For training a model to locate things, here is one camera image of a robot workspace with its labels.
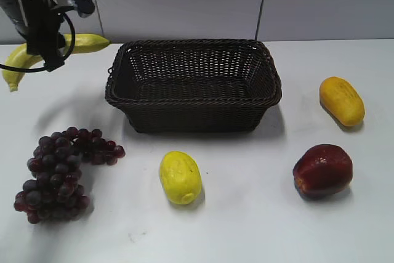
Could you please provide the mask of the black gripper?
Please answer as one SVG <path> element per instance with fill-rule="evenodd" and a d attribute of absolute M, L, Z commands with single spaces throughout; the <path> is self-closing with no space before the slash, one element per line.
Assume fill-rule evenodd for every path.
<path fill-rule="evenodd" d="M 81 18 L 95 11 L 93 0 L 21 0 L 21 12 L 28 29 L 28 43 L 35 52 L 43 50 L 44 67 L 52 72 L 64 65 L 66 41 L 58 33 L 65 13 L 76 11 Z"/>

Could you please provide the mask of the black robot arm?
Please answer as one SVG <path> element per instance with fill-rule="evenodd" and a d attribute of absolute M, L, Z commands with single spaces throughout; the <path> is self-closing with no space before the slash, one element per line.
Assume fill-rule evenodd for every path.
<path fill-rule="evenodd" d="M 75 28 L 67 12 L 82 18 L 94 13 L 92 0 L 1 0 L 1 9 L 26 41 L 26 51 L 44 65 L 31 72 L 54 71 L 64 65 L 76 44 Z"/>

